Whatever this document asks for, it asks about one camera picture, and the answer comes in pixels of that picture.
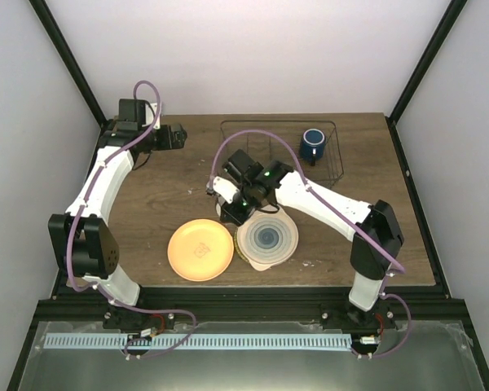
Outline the dark wire dish rack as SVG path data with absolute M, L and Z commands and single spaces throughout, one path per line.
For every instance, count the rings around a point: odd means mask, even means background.
M 322 130 L 327 142 L 323 157 L 310 166 L 298 154 L 303 133 Z M 342 179 L 344 169 L 339 147 L 337 125 L 331 120 L 225 120 L 220 124 L 221 151 L 214 157 L 214 172 L 225 178 L 223 165 L 231 154 L 241 149 L 262 166 L 273 160 L 295 167 L 296 156 L 306 177 L 329 189 Z

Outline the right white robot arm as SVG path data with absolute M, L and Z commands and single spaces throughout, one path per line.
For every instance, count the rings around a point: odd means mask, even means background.
M 348 323 L 366 327 L 386 279 L 404 273 L 396 257 L 404 243 L 393 208 L 385 201 L 354 200 L 307 179 L 300 165 L 278 160 L 262 166 L 239 149 L 224 163 L 228 178 L 213 174 L 208 191 L 218 197 L 223 222 L 243 226 L 264 205 L 296 209 L 343 235 L 351 243 L 355 271 L 346 307 Z

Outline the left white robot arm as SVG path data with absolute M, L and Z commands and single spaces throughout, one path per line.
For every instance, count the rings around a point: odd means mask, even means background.
M 150 309 L 138 301 L 140 286 L 121 267 L 108 220 L 139 155 L 181 149 L 187 140 L 181 125 L 161 124 L 161 109 L 161 102 L 120 99 L 118 115 L 99 138 L 95 162 L 77 198 L 48 221 L 57 265 L 71 286 L 82 280 L 112 304 L 123 305 L 121 318 L 133 329 L 149 322 Z

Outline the blue enamel mug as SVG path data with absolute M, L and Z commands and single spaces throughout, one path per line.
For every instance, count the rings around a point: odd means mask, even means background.
M 299 145 L 298 154 L 300 158 L 310 166 L 315 166 L 316 162 L 324 155 L 326 142 L 327 139 L 322 130 L 306 130 L 301 137 Z

